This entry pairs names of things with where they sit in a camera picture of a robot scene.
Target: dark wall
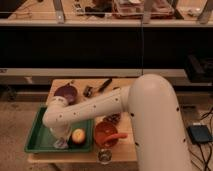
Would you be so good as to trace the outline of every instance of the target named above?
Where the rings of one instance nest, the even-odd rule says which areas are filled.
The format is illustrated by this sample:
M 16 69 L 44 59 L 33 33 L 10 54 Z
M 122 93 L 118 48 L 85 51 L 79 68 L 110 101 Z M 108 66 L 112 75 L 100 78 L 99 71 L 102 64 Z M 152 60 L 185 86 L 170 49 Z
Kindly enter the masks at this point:
M 0 67 L 183 68 L 213 57 L 212 28 L 0 27 Z

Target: toy food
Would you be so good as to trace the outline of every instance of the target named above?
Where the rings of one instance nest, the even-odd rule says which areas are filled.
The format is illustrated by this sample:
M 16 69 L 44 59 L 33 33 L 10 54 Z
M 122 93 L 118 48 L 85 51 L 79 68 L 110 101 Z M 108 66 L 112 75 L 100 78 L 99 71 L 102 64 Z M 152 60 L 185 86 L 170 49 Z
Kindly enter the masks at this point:
M 85 142 L 86 133 L 84 129 L 78 128 L 72 132 L 71 139 L 75 144 L 82 144 Z

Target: red object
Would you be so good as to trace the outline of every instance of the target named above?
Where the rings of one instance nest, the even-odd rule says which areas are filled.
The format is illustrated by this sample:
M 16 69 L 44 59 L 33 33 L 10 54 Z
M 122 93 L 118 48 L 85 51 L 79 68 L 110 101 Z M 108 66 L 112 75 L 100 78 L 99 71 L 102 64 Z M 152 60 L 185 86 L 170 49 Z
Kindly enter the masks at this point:
M 94 130 L 94 139 L 101 148 L 109 148 L 117 144 L 119 138 L 126 138 L 126 133 L 118 133 L 117 128 L 110 122 L 100 122 Z

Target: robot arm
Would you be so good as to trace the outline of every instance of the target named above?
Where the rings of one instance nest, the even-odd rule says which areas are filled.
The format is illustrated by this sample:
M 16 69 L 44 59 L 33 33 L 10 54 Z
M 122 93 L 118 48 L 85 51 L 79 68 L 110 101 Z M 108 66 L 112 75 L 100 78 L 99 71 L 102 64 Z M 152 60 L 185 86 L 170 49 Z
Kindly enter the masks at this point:
M 161 76 L 141 76 L 130 87 L 70 107 L 62 102 L 52 101 L 43 118 L 53 134 L 63 136 L 72 122 L 127 111 L 140 171 L 191 171 L 177 97 Z

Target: green tray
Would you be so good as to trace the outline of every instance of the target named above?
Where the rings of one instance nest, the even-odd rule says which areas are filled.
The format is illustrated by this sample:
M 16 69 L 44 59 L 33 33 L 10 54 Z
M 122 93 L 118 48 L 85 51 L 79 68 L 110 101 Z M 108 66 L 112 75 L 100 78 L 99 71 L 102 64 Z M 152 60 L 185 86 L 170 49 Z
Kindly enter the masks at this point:
M 76 145 L 69 142 L 68 149 L 56 149 L 53 147 L 56 139 L 52 136 L 48 128 L 42 123 L 42 118 L 46 107 L 40 107 L 33 126 L 29 133 L 26 145 L 26 153 L 43 153 L 43 152 L 89 152 L 92 150 L 93 144 L 93 120 L 86 120 L 72 124 L 72 130 L 83 128 L 86 131 L 86 141 L 82 145 Z

